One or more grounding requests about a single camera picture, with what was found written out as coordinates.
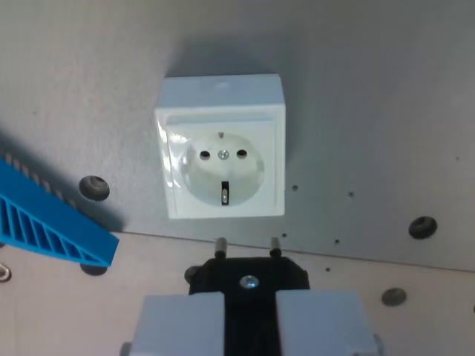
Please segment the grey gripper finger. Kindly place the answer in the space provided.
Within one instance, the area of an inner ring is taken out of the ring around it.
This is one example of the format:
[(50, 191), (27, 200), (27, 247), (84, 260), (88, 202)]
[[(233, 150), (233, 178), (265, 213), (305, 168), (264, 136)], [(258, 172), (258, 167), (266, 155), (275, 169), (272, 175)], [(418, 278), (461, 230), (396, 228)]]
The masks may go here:
[(224, 294), (148, 296), (134, 336), (120, 354), (224, 355)]
[(359, 295), (351, 291), (276, 293), (282, 355), (380, 355)]

